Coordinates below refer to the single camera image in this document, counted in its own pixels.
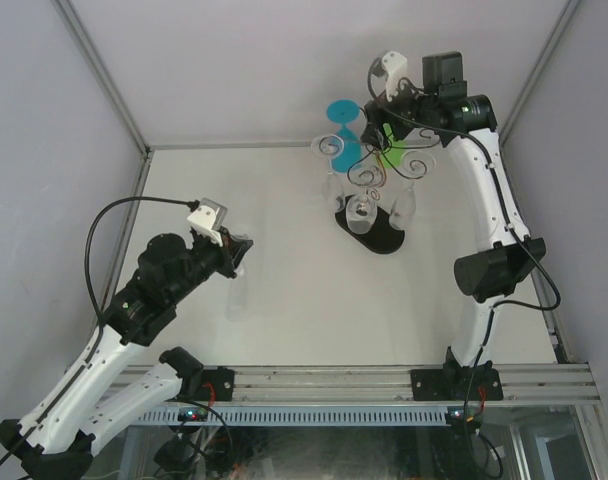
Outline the blue plastic wine glass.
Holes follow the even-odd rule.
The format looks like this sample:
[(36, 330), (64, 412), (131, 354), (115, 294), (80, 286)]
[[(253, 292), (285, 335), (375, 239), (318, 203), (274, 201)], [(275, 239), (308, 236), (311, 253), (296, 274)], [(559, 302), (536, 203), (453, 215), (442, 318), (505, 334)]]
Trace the blue plastic wine glass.
[(338, 173), (347, 173), (361, 158), (362, 150), (358, 137), (349, 129), (349, 124), (357, 120), (360, 114), (360, 107), (347, 99), (337, 100), (327, 107), (327, 119), (339, 126), (335, 135), (343, 141), (341, 153), (331, 161), (332, 168)]

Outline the green plastic wine glass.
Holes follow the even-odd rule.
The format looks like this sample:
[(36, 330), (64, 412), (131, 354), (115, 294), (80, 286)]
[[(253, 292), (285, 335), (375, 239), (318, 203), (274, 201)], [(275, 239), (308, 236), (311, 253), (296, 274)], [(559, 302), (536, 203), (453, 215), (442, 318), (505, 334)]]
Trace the green plastic wine glass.
[(408, 145), (401, 140), (396, 140), (393, 136), (392, 129), (389, 124), (384, 125), (384, 133), (388, 141), (388, 148), (380, 155), (381, 162), (386, 169), (399, 167), (402, 156)]

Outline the clear tall champagne flute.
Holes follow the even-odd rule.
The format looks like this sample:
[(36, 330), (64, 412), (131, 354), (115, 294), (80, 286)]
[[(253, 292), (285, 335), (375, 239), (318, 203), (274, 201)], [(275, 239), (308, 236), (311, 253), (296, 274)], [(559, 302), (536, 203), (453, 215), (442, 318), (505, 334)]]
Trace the clear tall champagne flute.
[(314, 155), (327, 162), (327, 170), (322, 183), (322, 195), (328, 209), (338, 213), (345, 207), (345, 194), (342, 182), (333, 167), (333, 161), (344, 151), (344, 141), (335, 134), (324, 134), (311, 142)]

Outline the clear flute glass front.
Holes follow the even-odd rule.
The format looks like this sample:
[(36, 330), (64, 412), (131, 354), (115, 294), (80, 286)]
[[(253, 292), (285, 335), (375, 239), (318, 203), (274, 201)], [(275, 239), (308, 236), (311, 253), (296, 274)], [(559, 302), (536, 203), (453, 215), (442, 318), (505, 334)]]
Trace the clear flute glass front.
[(389, 224), (400, 231), (407, 230), (417, 209), (415, 182), (425, 178), (435, 168), (435, 157), (423, 150), (409, 150), (403, 153), (393, 171), (404, 181), (405, 185), (392, 204)]

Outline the clear wine glass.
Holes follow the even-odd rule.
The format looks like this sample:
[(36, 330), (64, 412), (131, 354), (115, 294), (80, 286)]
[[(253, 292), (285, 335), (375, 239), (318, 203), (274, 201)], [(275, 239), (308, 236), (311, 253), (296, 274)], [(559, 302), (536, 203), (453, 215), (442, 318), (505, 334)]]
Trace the clear wine glass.
[(347, 201), (345, 217), (349, 230), (355, 234), (366, 234), (377, 218), (377, 188), (384, 180), (383, 171), (378, 166), (360, 167), (347, 173), (349, 182), (357, 191)]

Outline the metal wine glass rack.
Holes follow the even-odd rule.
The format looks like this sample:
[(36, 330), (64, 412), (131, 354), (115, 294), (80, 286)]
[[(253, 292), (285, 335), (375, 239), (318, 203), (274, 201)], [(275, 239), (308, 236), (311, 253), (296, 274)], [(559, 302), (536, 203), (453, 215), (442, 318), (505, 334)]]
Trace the metal wine glass rack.
[[(427, 145), (419, 146), (408, 145), (405, 152), (409, 150), (423, 150), (431, 153), (431, 149), (438, 145), (436, 141), (431, 140), (430, 137), (425, 133), (421, 133), (420, 136), (423, 139), (428, 140), (429, 143)], [(345, 207), (338, 213), (331, 213), (334, 215), (334, 219), (340, 228), (367, 250), (380, 255), (392, 254), (401, 248), (406, 239), (406, 230), (396, 230), (389, 224), (389, 214), (392, 204), (402, 191), (405, 181), (398, 174), (396, 174), (393, 169), (386, 169), (381, 162), (380, 155), (386, 151), (388, 148), (388, 143), (384, 143), (383, 148), (371, 148), (370, 146), (363, 144), (360, 140), (359, 143), (362, 150), (361, 158), (348, 170), (348, 172), (350, 172), (352, 169), (359, 169), (360, 167), (369, 166), (378, 166), (382, 169), (384, 180), (377, 188), (377, 192), (379, 193), (379, 199), (377, 200), (377, 218), (371, 230), (366, 234), (359, 235), (349, 230), (345, 217), (345, 210), (347, 201), (352, 195), (355, 194), (357, 188), (349, 182), (347, 176), (348, 172), (337, 172), (344, 189)]]

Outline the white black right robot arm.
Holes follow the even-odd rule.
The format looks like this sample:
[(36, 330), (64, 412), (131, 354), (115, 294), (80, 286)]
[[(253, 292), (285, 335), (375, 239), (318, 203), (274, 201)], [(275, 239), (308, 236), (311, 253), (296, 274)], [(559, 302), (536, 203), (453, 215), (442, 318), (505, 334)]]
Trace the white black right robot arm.
[(464, 399), (479, 387), (493, 390), (499, 374), (490, 344), (493, 327), (513, 299), (519, 283), (542, 267), (543, 239), (532, 236), (521, 218), (503, 165), (498, 122), (488, 96), (471, 95), (461, 53), (450, 51), (422, 59), (422, 87), (407, 76), (408, 61), (386, 51), (369, 67), (369, 79), (385, 82), (365, 105), (363, 142), (380, 151), (415, 129), (436, 134), (465, 182), (472, 211), (476, 251), (454, 263), (455, 281), (466, 296), (459, 331), (443, 366), (411, 373), (416, 398)]

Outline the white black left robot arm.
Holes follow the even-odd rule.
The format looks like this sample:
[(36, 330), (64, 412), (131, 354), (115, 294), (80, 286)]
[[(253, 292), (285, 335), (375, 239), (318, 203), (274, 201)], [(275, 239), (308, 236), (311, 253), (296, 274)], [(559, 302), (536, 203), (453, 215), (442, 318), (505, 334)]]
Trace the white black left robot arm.
[(140, 379), (109, 399), (104, 393), (177, 316), (178, 304), (213, 274), (233, 279), (252, 240), (220, 230), (151, 239), (138, 267), (102, 314), (88, 344), (56, 387), (20, 419), (0, 423), (0, 444), (30, 479), (80, 479), (95, 456), (142, 414), (201, 392), (203, 364), (182, 347), (164, 351)]

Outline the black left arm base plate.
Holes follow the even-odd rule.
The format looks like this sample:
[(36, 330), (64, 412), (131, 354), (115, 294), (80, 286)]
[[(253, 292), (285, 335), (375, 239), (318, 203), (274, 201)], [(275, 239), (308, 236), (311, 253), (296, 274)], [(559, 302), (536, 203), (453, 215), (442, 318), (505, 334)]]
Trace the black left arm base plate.
[(230, 402), (235, 387), (235, 372), (225, 367), (202, 369), (182, 382), (179, 396), (197, 402)]

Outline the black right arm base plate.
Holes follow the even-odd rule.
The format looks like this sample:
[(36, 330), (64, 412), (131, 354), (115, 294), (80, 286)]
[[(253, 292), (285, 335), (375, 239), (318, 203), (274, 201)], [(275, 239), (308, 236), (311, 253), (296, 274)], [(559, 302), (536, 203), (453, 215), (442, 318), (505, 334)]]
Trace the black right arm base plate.
[(413, 369), (410, 379), (415, 401), (478, 401), (482, 393), (486, 400), (504, 399), (499, 372), (494, 368)]

